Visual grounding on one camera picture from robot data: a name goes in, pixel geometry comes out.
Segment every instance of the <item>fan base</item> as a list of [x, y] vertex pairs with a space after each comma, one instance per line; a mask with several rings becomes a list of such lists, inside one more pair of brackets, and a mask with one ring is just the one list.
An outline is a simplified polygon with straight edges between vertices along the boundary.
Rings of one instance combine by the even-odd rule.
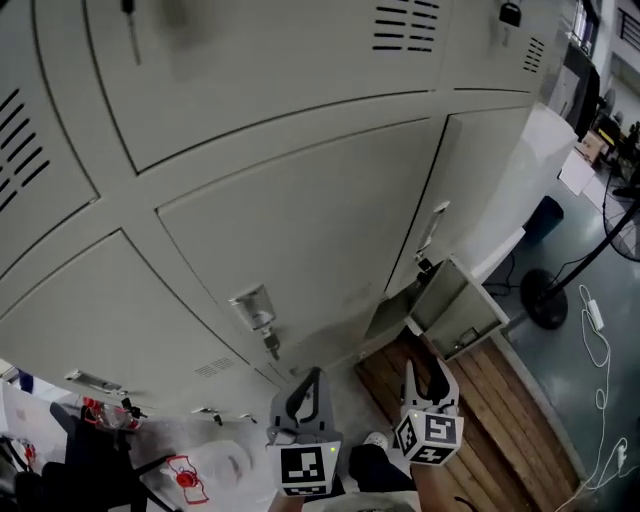
[[560, 290], [553, 298], [540, 302], [540, 297], [553, 282], [553, 275], [537, 268], [530, 270], [520, 283], [520, 300], [531, 319], [543, 329], [558, 329], [567, 319], [567, 295]]

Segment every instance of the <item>white cable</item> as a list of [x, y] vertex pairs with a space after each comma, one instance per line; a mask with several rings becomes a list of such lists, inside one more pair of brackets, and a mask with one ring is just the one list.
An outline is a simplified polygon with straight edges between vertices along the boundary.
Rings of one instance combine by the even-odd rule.
[[[607, 459], [607, 463], [604, 465], [604, 469], [602, 470], [602, 474], [600, 475], [598, 483], [595, 486], [587, 485], [598, 474], [598, 469], [600, 467], [600, 457], [602, 455], [602, 445], [604, 444], [604, 434], [605, 434], [605, 426], [606, 426], [605, 411], [607, 409], [607, 402], [609, 400], [609, 373], [610, 373], [610, 369], [611, 369], [611, 346], [609, 345], [609, 342], [607, 341], [607, 338], [605, 338], [602, 335], [602, 333], [600, 331], [598, 331], [598, 329], [596, 329], [596, 324], [594, 322], [593, 316], [591, 316], [591, 313], [589, 312], [588, 304], [591, 301], [591, 294], [589, 293], [589, 289], [586, 286], [581, 284], [578, 287], [578, 292], [580, 293], [580, 298], [582, 299], [582, 303], [583, 303], [583, 308], [582, 308], [582, 311], [580, 313], [580, 321], [582, 323], [582, 342], [584, 343], [584, 346], [586, 347], [587, 352], [589, 352], [589, 357], [591, 358], [591, 362], [594, 364], [594, 366], [596, 368], [602, 368], [603, 366], [607, 367], [607, 378], [606, 378], [605, 388], [604, 389], [598, 388], [596, 390], [596, 397], [595, 397], [596, 398], [596, 408], [599, 409], [602, 412], [602, 435], [600, 436], [600, 445], [598, 446], [598, 457], [596, 458], [596, 467], [593, 470], [593, 473], [591, 474], [591, 476], [589, 477], [588, 480], [583, 482], [580, 485], [580, 487], [578, 487], [576, 492], [574, 492], [573, 495], [567, 501], [565, 501], [562, 505], [560, 505], [556, 509], [556, 512], [558, 512], [560, 509], [565, 507], [567, 504], [571, 503], [573, 500], [578, 498], [580, 496], [580, 493], [583, 491], [583, 489], [588, 489], [588, 493], [584, 493], [583, 494], [583, 496], [585, 496], [586, 494], [589, 494], [591, 492], [597, 491], [598, 489], [602, 489], [605, 485], [607, 485], [614, 478], [616, 478], [616, 477], [624, 478], [624, 477], [628, 476], [632, 471], [640, 468], [640, 466], [634, 466], [624, 474], [620, 474], [620, 469], [621, 468], [618, 468], [618, 470], [613, 475], [611, 475], [609, 478], [607, 478], [607, 480], [602, 482], [602, 480], [604, 478], [604, 475], [607, 473], [607, 469], [609, 468], [609, 464], [611, 463], [611, 460], [613, 459], [614, 455], [617, 454], [618, 446], [620, 446], [621, 443], [624, 443], [625, 451], [626, 451], [626, 449], [628, 447], [627, 439], [625, 437], [621, 437], [620, 439], [618, 439], [618, 441], [614, 445], [613, 449], [611, 450], [611, 454], [609, 455], [609, 458]], [[584, 330], [584, 325], [585, 325], [585, 321], [584, 320], [585, 320], [585, 318], [589, 321], [589, 326], [591, 327], [591, 330], [593, 331], [593, 333], [596, 336], [598, 336], [598, 338], [600, 338], [602, 340], [602, 342], [604, 343], [604, 345], [605, 345], [605, 347], [607, 349], [607, 355], [605, 356], [605, 358], [604, 358], [604, 360], [602, 362], [596, 361], [596, 358], [593, 356], [593, 352], [591, 351], [591, 347], [589, 346], [589, 343], [587, 343], [587, 334], [586, 334], [586, 332]]]

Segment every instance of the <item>padlock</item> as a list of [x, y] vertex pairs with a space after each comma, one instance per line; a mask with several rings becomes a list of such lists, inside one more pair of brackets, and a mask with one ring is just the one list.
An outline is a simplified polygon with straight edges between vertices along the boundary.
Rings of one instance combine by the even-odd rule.
[[519, 27], [522, 21], [522, 11], [513, 2], [506, 2], [500, 7], [500, 21], [511, 25], [512, 27]]

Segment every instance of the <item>wooden floor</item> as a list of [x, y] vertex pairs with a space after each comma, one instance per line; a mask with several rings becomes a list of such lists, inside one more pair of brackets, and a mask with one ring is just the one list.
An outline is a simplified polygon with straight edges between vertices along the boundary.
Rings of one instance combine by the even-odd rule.
[[[428, 342], [405, 330], [356, 366], [360, 380], [393, 426], [400, 420], [406, 361], [409, 357], [416, 361], [426, 386], [429, 374], [422, 361], [428, 350]], [[491, 340], [449, 368], [460, 386], [465, 423], [462, 447], [443, 469], [447, 492], [481, 512], [546, 512], [564, 503], [577, 488], [578, 477], [542, 412]]]

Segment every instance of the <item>shoe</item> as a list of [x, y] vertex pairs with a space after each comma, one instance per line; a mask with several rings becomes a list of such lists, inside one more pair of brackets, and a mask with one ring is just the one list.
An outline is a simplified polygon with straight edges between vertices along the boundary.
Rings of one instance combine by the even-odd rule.
[[382, 448], [385, 452], [389, 448], [389, 440], [387, 439], [387, 436], [385, 436], [381, 432], [371, 432], [371, 434], [369, 434], [364, 440], [363, 444], [375, 444], [376, 446]]

